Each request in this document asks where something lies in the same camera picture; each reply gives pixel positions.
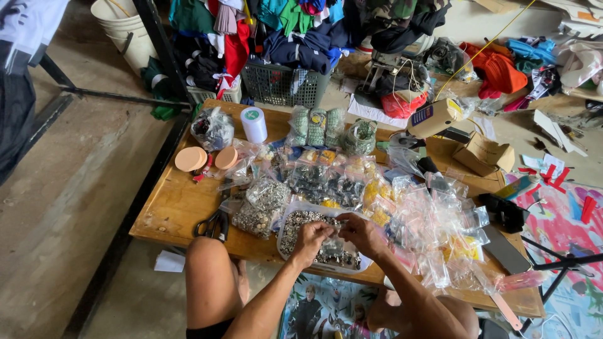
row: leg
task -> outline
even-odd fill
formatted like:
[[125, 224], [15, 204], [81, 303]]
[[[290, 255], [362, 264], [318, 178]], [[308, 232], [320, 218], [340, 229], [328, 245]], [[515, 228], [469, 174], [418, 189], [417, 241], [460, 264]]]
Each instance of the leg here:
[[[436, 297], [444, 307], [465, 327], [470, 338], [479, 335], [478, 316], [468, 303], [450, 296]], [[368, 327], [373, 332], [388, 328], [398, 332], [397, 338], [412, 339], [412, 324], [407, 320], [409, 310], [401, 305], [400, 297], [395, 291], [379, 289], [379, 295], [368, 312]]]
[[[238, 265], [244, 268], [245, 262]], [[187, 328], [205, 328], [234, 318], [247, 302], [245, 270], [237, 268], [218, 240], [195, 238], [186, 251], [185, 270]], [[241, 295], [247, 295], [244, 301]]]

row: camouflage fabric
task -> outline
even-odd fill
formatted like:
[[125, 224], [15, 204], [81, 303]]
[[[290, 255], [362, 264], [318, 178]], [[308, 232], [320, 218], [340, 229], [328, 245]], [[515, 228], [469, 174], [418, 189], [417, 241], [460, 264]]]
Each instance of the camouflage fabric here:
[[407, 27], [414, 14], [437, 11], [449, 0], [367, 0], [367, 8], [375, 19], [387, 27]]

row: gray plastic basket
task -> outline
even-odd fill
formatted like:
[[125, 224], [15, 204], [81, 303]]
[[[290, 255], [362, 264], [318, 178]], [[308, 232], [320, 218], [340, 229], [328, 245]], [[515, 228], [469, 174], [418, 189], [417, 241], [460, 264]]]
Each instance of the gray plastic basket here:
[[318, 108], [334, 67], [327, 75], [309, 71], [295, 95], [291, 95], [293, 68], [248, 62], [241, 72], [247, 93], [255, 101], [280, 106]]

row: black shorts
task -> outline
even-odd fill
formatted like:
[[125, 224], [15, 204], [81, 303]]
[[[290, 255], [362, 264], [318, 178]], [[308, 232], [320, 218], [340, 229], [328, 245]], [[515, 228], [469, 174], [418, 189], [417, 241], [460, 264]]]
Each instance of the black shorts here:
[[219, 339], [224, 336], [232, 323], [232, 319], [224, 320], [206, 328], [186, 329], [186, 339]]

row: scissors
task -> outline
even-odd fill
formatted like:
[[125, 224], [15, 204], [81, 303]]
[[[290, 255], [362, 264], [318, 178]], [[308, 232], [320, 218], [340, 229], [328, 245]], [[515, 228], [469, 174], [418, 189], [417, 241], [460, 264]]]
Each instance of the scissors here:
[[[226, 178], [224, 183], [230, 183], [232, 180]], [[224, 200], [230, 197], [230, 188], [225, 189], [220, 193], [220, 204], [224, 202]], [[216, 227], [220, 228], [220, 233], [218, 235], [218, 240], [224, 242], [228, 239], [228, 228], [230, 226], [230, 218], [228, 213], [222, 211], [218, 208], [208, 219], [201, 220], [195, 227], [193, 231], [193, 236], [207, 236], [209, 238], [213, 238], [214, 233], [216, 232]]]

